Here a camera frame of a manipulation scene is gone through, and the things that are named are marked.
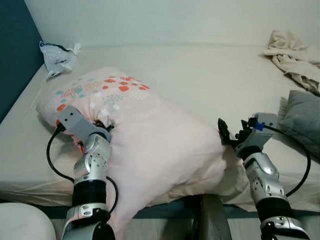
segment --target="floor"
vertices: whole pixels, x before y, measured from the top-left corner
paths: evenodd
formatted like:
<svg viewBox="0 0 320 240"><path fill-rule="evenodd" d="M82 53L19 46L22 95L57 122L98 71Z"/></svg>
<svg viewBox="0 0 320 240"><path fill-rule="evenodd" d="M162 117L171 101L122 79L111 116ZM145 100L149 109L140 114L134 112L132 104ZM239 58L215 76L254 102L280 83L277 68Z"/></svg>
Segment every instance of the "floor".
<svg viewBox="0 0 320 240"><path fill-rule="evenodd" d="M299 218L311 240L320 240L320 216ZM64 219L52 219L56 235L60 236ZM232 240L260 239L257 218L228 219ZM133 219L126 230L125 240L186 240L191 230L189 219Z"/></svg>

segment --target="black cable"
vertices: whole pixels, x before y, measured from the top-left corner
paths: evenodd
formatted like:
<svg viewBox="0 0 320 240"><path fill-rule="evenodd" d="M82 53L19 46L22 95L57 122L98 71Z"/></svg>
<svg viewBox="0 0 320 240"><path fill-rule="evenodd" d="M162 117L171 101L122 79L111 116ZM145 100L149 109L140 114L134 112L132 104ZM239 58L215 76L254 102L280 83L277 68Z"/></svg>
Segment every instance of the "black cable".
<svg viewBox="0 0 320 240"><path fill-rule="evenodd" d="M269 129L269 130L272 130L274 132L277 132L279 134L282 134L290 139L292 139L296 144L298 144L305 152L305 156L306 156L306 160L307 160L307 163L306 163L306 169L305 169L305 172L304 172L304 175L303 177L301 178L300 182L291 190L289 191L285 196L286 197L289 197L291 196L292 194L294 194L306 181L308 175L309 175L309 172L310 172L310 168L311 168L311 157L310 157L310 153L309 151L306 149L306 147L300 142L298 141L297 139L295 139L293 136L290 136L286 133L284 133L283 131L277 129L277 128L274 128L274 127L271 127L271 126L267 126L267 125L264 125L264 127L266 129Z"/></svg>
<svg viewBox="0 0 320 240"><path fill-rule="evenodd" d="M62 178L65 178L65 179L68 179L69 181L71 181L72 183L75 182L75 180L72 178L72 177L69 177L67 175L64 175L62 174L61 172L59 172L55 166L53 165L53 163L51 162L51 158L50 158L50 147L51 147L51 143L52 141L54 140L54 138L60 133L60 132L63 132L65 129L65 127L59 123L56 130L54 131L53 135L51 136L49 142L48 142L48 145L46 146L46 159L48 161L48 164L49 166L51 167L51 169L56 173L58 174L60 177Z"/></svg>
<svg viewBox="0 0 320 240"><path fill-rule="evenodd" d="M117 206L117 203L118 203L118 198L119 198L119 190L118 190L118 187L117 187L117 184L116 182L109 176L106 176L106 179L109 180L113 187L114 187L114 190L115 190L115 199L114 199L114 204L112 206L112 208L110 209L109 211L109 218L110 218L110 215L111 213L115 210L116 206Z"/></svg>

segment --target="white round object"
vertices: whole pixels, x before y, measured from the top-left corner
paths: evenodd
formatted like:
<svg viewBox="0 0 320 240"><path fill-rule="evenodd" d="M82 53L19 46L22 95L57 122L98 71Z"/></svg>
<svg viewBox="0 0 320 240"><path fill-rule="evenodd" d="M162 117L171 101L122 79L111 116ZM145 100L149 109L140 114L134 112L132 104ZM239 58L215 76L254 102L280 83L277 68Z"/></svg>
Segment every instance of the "white round object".
<svg viewBox="0 0 320 240"><path fill-rule="evenodd" d="M0 239L56 240L50 219L34 206L1 203L0 213Z"/></svg>

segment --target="bed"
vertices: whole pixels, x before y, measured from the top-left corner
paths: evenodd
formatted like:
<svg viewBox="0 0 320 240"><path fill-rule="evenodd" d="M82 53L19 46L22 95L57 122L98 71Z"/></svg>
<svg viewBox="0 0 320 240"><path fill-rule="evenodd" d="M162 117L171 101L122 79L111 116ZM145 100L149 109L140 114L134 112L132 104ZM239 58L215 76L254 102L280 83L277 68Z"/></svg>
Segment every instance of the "bed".
<svg viewBox="0 0 320 240"><path fill-rule="evenodd" d="M237 132L241 119L256 112L277 114L281 97L300 89L268 58L260 56L261 50L261 47L221 45L91 48L78 55L71 73L50 81L56 81L51 84L53 87L89 71L115 66L208 123L216 124L220 117L231 131ZM47 74L42 65L0 125L0 199L70 206L73 185L56 176L46 160L45 149L53 129L36 112L38 97L48 88ZM62 135L51 148L55 166L72 175L73 165L81 156L72 140ZM305 157L277 138L269 140L264 151L280 171L285 190L292 189L306 169ZM229 166L212 192L219 194L225 203L254 211L241 161L230 149L221 157L228 159ZM293 209L320 212L319 176L320 165L312 161L305 184L289 198ZM181 192L172 189L150 205L180 197Z"/></svg>

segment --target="pillow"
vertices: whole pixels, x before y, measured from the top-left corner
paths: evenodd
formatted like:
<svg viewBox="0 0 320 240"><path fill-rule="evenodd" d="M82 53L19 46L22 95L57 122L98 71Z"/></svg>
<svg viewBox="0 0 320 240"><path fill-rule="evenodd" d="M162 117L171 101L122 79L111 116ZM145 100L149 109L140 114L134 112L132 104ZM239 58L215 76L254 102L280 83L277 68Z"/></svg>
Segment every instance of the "pillow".
<svg viewBox="0 0 320 240"><path fill-rule="evenodd" d="M67 105L92 122L99 120L105 126L114 122L106 175L119 188L109 222L117 239L140 209L187 183L197 170L208 166L215 176L212 188L224 175L224 148L215 128L115 68L90 72L46 93L37 111L55 126L59 111ZM114 199L113 187L107 184L109 208Z"/></svg>
<svg viewBox="0 0 320 240"><path fill-rule="evenodd" d="M281 130L320 159L320 97L292 90L285 111L278 123Z"/></svg>

